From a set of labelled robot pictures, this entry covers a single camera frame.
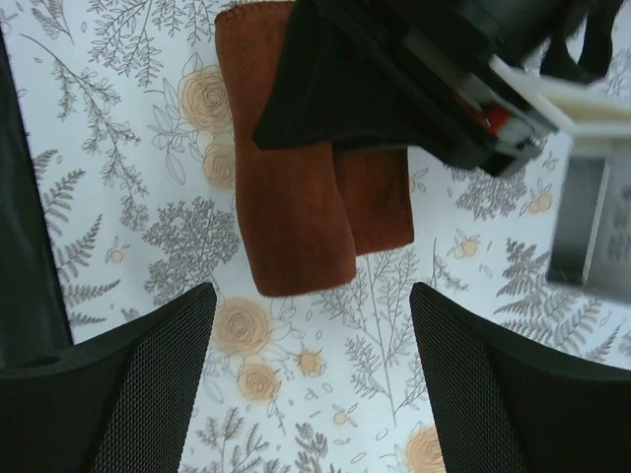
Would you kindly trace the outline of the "brown towel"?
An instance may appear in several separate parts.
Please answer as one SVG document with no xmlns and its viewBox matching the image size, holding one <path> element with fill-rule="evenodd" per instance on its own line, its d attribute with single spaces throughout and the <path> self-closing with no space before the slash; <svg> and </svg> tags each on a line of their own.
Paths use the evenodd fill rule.
<svg viewBox="0 0 631 473">
<path fill-rule="evenodd" d="M 252 279 L 267 297 L 344 285 L 355 277 L 357 256 L 414 240 L 405 151 L 336 158 L 328 143 L 286 151 L 254 144 L 291 7 L 244 4 L 215 20 L 235 133 L 238 223 Z"/>
</svg>

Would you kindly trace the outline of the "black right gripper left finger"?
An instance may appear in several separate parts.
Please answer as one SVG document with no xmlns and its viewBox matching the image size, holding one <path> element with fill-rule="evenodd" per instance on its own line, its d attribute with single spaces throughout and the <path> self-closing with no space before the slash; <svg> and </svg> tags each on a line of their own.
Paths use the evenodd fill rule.
<svg viewBox="0 0 631 473">
<path fill-rule="evenodd" d="M 203 283 L 47 359 L 2 370 L 2 471 L 176 472 L 216 301 Z"/>
</svg>

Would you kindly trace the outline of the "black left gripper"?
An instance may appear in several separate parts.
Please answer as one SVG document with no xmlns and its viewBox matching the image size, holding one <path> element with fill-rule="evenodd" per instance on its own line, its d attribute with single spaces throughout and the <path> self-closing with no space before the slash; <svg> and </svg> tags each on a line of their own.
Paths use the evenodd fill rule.
<svg viewBox="0 0 631 473">
<path fill-rule="evenodd" d="M 513 1 L 297 1 L 254 142 L 416 146 L 455 168 L 513 174 L 552 128 L 490 66 L 519 12 Z"/>
</svg>

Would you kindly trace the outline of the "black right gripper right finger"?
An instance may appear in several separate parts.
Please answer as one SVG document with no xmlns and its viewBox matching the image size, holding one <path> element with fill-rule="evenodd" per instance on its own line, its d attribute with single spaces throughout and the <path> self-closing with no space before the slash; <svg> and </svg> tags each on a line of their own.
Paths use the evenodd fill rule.
<svg viewBox="0 0 631 473">
<path fill-rule="evenodd" d="M 424 283 L 410 307 L 447 471 L 629 471 L 628 370 L 531 341 Z"/>
</svg>

